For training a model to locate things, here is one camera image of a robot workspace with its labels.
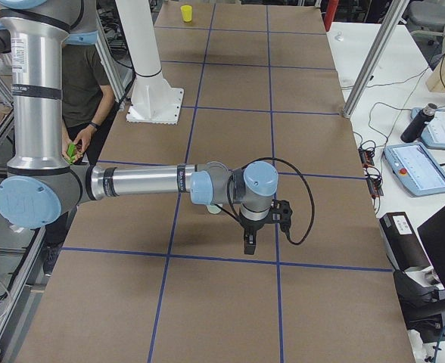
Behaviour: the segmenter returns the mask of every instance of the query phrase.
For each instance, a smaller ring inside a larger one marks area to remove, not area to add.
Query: robotic arm
[[[241,204],[233,216],[244,228],[244,252],[254,254],[257,231],[267,223],[289,230],[288,202],[273,200],[278,184],[275,168],[256,161],[229,170],[221,163],[103,169],[70,166],[61,156],[61,44],[96,41],[95,0],[0,0],[1,22],[11,35],[16,131],[16,155],[8,162],[9,177],[0,184],[0,213],[15,225],[38,228],[52,223],[75,205],[125,194],[190,193],[196,204]],[[165,109],[174,116],[173,97],[183,92],[170,88],[162,76],[147,0],[118,0],[120,16],[141,11],[145,59],[134,59],[137,81],[134,96],[147,98],[131,113],[157,115]],[[133,43],[131,21],[127,40]],[[145,104],[146,100],[156,100]]]

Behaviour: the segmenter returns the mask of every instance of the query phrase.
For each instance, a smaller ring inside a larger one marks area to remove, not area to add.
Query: white sticker
[[[27,72],[26,40],[11,38],[12,72]]]
[[[399,234],[412,234],[411,227],[407,223],[405,216],[393,216],[392,218]]]

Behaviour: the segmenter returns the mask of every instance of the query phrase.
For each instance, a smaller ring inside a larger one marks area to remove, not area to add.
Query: office chair
[[[412,23],[421,29],[411,32],[429,36],[441,37],[442,52],[445,52],[445,5],[436,2],[412,2],[408,7],[408,17]]]

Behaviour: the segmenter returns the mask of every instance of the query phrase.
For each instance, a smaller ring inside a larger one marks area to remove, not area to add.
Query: black bottle
[[[401,135],[401,140],[404,142],[413,142],[419,136],[421,136],[422,131],[434,118],[436,109],[437,106],[435,104],[428,104],[428,106],[420,110],[409,126],[407,126],[404,130],[403,134]]]

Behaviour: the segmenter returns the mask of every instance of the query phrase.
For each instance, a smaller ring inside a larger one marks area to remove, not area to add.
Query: red pole
[[[330,0],[327,5],[327,12],[325,13],[325,19],[323,24],[325,25],[325,31],[330,30],[331,22],[334,21],[335,12],[337,11],[338,0]]]

